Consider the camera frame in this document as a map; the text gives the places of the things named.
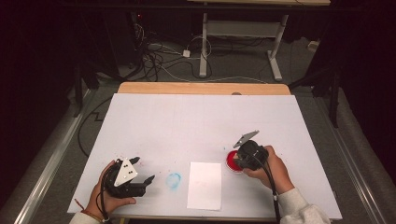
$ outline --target red object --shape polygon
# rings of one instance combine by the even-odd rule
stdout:
[[[231,151],[230,153],[228,153],[227,155],[227,166],[228,168],[230,168],[232,171],[237,172],[237,173],[241,173],[242,172],[242,168],[239,167],[237,164],[235,164],[235,162],[233,161],[233,156],[236,154],[236,150]]]

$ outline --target sheet of paper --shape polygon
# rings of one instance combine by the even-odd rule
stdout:
[[[191,162],[187,208],[220,210],[220,163]]]

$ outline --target white table leg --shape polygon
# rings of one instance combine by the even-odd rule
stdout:
[[[206,49],[206,38],[207,38],[207,13],[204,13],[204,19],[202,22],[202,50],[201,50],[201,61],[199,66],[199,77],[206,77],[206,63],[207,63],[207,49]]]
[[[282,80],[282,75],[280,74],[279,66],[277,65],[277,62],[276,62],[276,53],[277,53],[277,50],[279,49],[280,41],[282,40],[282,35],[286,28],[286,22],[288,21],[288,16],[289,15],[284,15],[282,17],[282,22],[279,24],[279,27],[276,32],[274,49],[267,51],[268,60],[270,61],[270,65],[271,65],[271,68],[272,68],[272,71],[274,74],[274,78],[276,81]]]

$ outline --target table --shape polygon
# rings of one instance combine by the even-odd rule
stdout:
[[[230,95],[236,92],[242,95]],[[138,176],[136,181],[156,177],[146,195],[137,198],[138,206],[122,207],[115,216],[274,221],[271,190],[225,164],[241,134],[255,129],[261,132],[253,140],[276,148],[305,198],[331,219],[341,218],[295,97],[282,84],[121,84],[68,212],[80,210],[75,198],[83,204],[88,201],[102,171],[98,167],[113,159],[138,156],[141,159],[135,168],[141,179]],[[191,161],[221,164],[220,210],[186,207]],[[167,177],[173,174],[181,176],[178,189],[166,186]],[[313,176],[315,185],[310,181]]]
[[[190,0],[193,2],[208,3],[236,3],[236,4],[260,4],[260,5],[282,5],[282,6],[304,6],[317,7],[328,6],[330,0]],[[280,22],[256,22],[256,21],[209,21],[207,13],[204,13],[202,31],[202,51],[200,61],[200,77],[206,77],[207,36],[208,35],[231,35],[231,36],[253,36],[274,37],[274,48],[267,51],[268,61],[276,81],[282,80],[279,66],[276,62],[276,54],[279,49],[282,35],[286,28],[289,15],[283,15]]]

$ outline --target wrist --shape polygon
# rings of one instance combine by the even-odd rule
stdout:
[[[291,189],[294,189],[294,185],[291,182],[289,182],[287,184],[280,185],[280,186],[276,186],[276,192],[278,194],[286,193]]]
[[[99,208],[97,207],[97,206],[87,206],[87,208],[86,209],[84,209],[83,211],[85,211],[86,213],[85,214],[87,214],[87,213],[89,213],[89,214],[87,214],[87,215],[91,215],[91,217],[93,217],[93,218],[95,218],[95,219],[99,219],[101,222],[102,222],[102,220],[104,220],[105,218],[103,217],[103,214],[102,214],[102,212],[99,210]]]

